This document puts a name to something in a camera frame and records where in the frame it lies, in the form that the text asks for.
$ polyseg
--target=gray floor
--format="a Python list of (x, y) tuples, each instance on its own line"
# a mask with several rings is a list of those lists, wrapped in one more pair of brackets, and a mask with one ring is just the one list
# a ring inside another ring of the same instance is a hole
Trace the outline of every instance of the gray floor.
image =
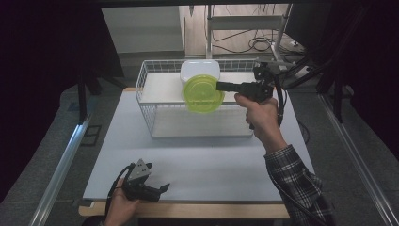
[[(128, 86), (135, 84), (136, 66), (124, 67)], [(324, 181), (327, 198), (336, 209), (338, 225), (385, 225), (366, 191), (349, 155), (334, 130), (314, 85), (318, 78), (290, 90), (297, 118), (311, 134), (307, 144), (316, 174)], [(93, 118), (89, 126), (101, 126), (99, 137), (85, 137), (72, 162), (67, 178), (56, 198), (46, 225), (80, 225), (84, 218), (78, 214), (75, 201), (83, 196), (107, 128), (118, 104), (121, 90), (104, 80)], [(0, 204), (1, 225), (27, 225), (41, 196), (50, 181), (78, 121), (77, 89), (64, 91), (61, 107), (46, 137), (19, 180)], [(389, 198), (393, 209), (399, 211), (399, 163), (381, 140), (364, 123), (351, 107), (349, 99), (343, 100), (343, 120), (348, 132), (361, 152), (376, 180)]]

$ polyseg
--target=hand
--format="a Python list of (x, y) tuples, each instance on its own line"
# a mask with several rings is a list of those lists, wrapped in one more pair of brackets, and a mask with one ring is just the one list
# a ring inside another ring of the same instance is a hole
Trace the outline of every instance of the hand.
[(112, 201), (106, 216), (105, 226), (120, 226), (125, 224), (133, 217), (139, 200), (129, 201), (123, 190), (120, 188), (123, 184), (123, 178), (118, 180), (117, 187), (112, 195)]
[(267, 153), (287, 147), (277, 123), (278, 102), (276, 99), (270, 98), (258, 104), (239, 93), (236, 93), (234, 98), (237, 104), (247, 109), (246, 122), (253, 124), (255, 137), (262, 142)]

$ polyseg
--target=checkered sleeve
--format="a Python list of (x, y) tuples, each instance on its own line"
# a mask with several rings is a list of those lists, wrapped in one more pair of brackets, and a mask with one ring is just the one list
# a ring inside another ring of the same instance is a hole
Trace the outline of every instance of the checkered sleeve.
[[(335, 225), (332, 209), (322, 194), (322, 182), (305, 167), (292, 145), (264, 156), (267, 171), (282, 190), (327, 225)], [(319, 225), (299, 210), (281, 191), (288, 214), (296, 225)]]

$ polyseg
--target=person's left hand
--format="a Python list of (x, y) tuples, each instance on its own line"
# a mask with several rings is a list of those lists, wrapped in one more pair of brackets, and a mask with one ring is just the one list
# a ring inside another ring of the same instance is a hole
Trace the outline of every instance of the person's left hand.
[(129, 201), (122, 188), (123, 178), (118, 180), (117, 188), (112, 195), (108, 215), (105, 219), (105, 226), (120, 226), (133, 217), (140, 200)]

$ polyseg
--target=yellow-green lid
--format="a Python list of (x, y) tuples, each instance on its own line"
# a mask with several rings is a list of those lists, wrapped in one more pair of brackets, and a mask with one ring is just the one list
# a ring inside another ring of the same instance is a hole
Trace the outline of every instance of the yellow-green lid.
[(208, 74), (191, 77), (183, 86), (182, 95), (189, 111), (209, 113), (223, 103), (224, 92), (216, 90), (217, 79)]

